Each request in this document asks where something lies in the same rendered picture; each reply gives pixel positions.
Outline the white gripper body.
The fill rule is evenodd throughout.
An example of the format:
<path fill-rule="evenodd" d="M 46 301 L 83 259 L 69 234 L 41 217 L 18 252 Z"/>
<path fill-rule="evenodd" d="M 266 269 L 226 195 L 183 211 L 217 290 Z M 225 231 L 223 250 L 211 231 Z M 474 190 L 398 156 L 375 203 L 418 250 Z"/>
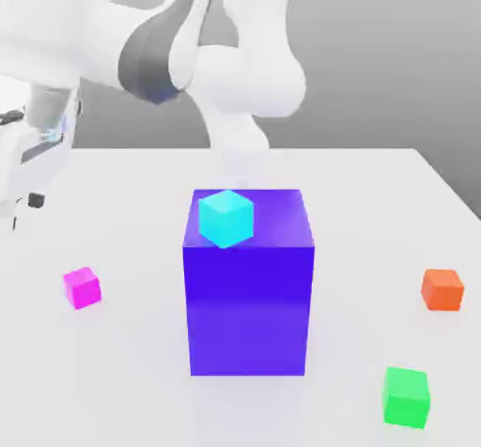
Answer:
<path fill-rule="evenodd" d="M 0 129 L 0 217 L 17 201 L 45 186 L 67 160 L 65 126 L 40 133 L 30 126 Z"/>

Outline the small magenta cube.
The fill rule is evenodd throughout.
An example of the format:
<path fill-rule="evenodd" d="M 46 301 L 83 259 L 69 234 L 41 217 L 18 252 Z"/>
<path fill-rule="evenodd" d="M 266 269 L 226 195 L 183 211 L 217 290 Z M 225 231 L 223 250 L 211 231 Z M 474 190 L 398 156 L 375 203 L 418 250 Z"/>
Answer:
<path fill-rule="evenodd" d="M 74 309 L 79 310 L 101 301 L 101 286 L 89 267 L 71 271 L 63 276 L 66 295 Z"/>

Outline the small cyan cube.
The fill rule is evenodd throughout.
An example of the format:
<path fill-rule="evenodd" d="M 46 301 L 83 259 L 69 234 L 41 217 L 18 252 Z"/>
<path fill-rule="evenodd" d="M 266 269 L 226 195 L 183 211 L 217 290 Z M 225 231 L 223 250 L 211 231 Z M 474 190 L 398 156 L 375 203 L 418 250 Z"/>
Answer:
<path fill-rule="evenodd" d="M 254 235 L 254 203 L 231 190 L 198 201 L 199 233 L 221 249 Z"/>

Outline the small orange cube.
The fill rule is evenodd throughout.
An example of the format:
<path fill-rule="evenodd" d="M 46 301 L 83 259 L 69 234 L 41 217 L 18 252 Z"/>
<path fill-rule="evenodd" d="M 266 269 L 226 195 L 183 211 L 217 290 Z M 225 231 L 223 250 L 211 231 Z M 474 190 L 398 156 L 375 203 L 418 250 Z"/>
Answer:
<path fill-rule="evenodd" d="M 428 269 L 424 273 L 421 294 L 428 310 L 458 311 L 464 289 L 455 270 Z"/>

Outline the small green cube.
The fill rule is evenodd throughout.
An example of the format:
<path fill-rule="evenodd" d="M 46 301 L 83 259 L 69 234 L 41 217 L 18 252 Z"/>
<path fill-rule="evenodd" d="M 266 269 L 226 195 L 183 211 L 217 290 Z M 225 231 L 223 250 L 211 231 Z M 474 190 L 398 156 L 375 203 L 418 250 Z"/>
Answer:
<path fill-rule="evenodd" d="M 431 400 L 426 372 L 388 366 L 381 398 L 386 424 L 425 428 Z"/>

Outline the large blue box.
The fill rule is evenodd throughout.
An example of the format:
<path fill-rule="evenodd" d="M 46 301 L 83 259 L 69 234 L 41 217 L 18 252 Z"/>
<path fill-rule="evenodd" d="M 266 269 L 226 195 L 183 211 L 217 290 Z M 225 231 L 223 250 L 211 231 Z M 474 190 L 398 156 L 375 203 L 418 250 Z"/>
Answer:
<path fill-rule="evenodd" d="M 242 190 L 254 235 L 221 249 L 199 232 L 193 193 L 182 245 L 190 370 L 194 376 L 305 372 L 315 242 L 298 190 Z"/>

